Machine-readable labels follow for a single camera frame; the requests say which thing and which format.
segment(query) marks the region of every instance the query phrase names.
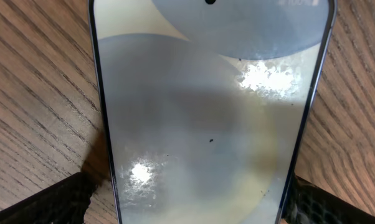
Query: phone bezel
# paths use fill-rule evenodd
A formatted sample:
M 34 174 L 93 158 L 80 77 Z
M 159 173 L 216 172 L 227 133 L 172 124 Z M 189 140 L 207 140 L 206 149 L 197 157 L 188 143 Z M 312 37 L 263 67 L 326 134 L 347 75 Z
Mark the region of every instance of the phone bezel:
M 110 166 L 110 175 L 112 179 L 112 186 L 113 186 L 113 195 L 115 200 L 115 208 L 118 222 L 122 224 L 121 219 L 121 209 L 119 206 L 119 199 L 118 199 L 118 191 L 117 191 L 117 184 L 116 184 L 116 176 L 115 176 L 115 168 L 114 168 L 114 161 L 113 161 L 113 153 L 112 153 L 112 144 L 110 141 L 110 133 L 108 128 L 108 118 L 107 118 L 107 109 L 105 103 L 105 94 L 103 91 L 103 82 L 102 82 L 102 71 L 100 67 L 100 59 L 99 59 L 99 50 L 98 50 L 98 41 L 97 41 L 97 33 L 96 33 L 96 26 L 95 26 L 95 16 L 94 16 L 94 4 L 95 0 L 88 0 L 88 19 L 89 19 L 89 28 L 90 28 L 90 36 L 92 42 L 92 49 L 93 49 L 93 59 L 95 61 L 95 71 L 96 71 L 96 78 L 98 83 L 98 93 L 99 93 L 99 100 L 100 100 L 100 107 L 102 110 L 102 119 L 103 119 L 103 132 L 105 134 L 105 140 L 107 144 L 107 153 L 109 159 L 109 166 Z M 282 211 L 284 208 L 284 203 L 287 197 L 287 192 L 290 188 L 290 183 L 292 182 L 293 173 L 295 164 L 297 162 L 298 152 L 300 149 L 301 139 L 305 130 L 306 120 L 308 118 L 310 108 L 312 106 L 314 97 L 316 95 L 316 88 L 318 86 L 318 81 L 321 74 L 321 69 L 323 67 L 323 63 L 325 61 L 326 53 L 327 53 L 327 46 L 330 41 L 331 31 L 333 29 L 336 14 L 337 14 L 337 0 L 328 0 L 329 1 L 329 14 L 328 19 L 325 26 L 325 31 L 323 33 L 323 37 L 320 44 L 320 49 L 318 53 L 318 58 L 316 60 L 315 69 L 313 72 L 313 77 L 311 80 L 310 90 L 308 93 L 308 98 L 306 99 L 305 107 L 303 116 L 300 123 L 300 129 L 298 131 L 297 140 L 295 143 L 292 160 L 290 162 L 290 166 L 288 168 L 287 178 L 285 182 L 285 186 L 283 189 L 282 198 L 280 199 L 280 205 L 277 213 L 277 217 L 275 223 L 280 223 L 282 217 Z

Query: brown wood grain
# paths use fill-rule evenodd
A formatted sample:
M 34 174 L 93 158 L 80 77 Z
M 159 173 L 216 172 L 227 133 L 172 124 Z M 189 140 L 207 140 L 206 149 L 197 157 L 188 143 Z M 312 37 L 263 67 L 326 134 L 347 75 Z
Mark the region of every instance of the brown wood grain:
M 86 0 L 0 1 L 0 210 L 78 172 L 102 127 Z M 342 0 L 296 173 L 375 215 L 375 0 Z M 111 185 L 87 223 L 116 223 Z

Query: wooden surface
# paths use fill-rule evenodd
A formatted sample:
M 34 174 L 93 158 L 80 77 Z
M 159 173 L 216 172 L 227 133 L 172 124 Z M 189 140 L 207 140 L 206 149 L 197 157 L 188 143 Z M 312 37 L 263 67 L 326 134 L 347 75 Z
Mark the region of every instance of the wooden surface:
M 0 210 L 102 147 L 96 88 L 86 0 L 0 1 Z M 375 0 L 339 2 L 296 173 L 375 215 Z M 114 210 L 106 182 L 85 218 Z

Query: phone screen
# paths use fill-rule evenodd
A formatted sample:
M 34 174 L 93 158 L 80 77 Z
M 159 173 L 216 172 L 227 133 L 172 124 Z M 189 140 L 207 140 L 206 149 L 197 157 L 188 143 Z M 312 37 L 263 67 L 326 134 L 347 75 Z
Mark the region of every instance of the phone screen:
M 327 0 L 94 0 L 119 219 L 275 223 L 315 94 Z

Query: smartphone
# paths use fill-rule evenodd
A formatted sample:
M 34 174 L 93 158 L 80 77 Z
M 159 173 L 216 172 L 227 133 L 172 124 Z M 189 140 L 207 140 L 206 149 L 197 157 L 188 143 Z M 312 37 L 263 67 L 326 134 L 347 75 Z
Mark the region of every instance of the smartphone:
M 334 0 L 91 0 L 118 221 L 278 223 Z

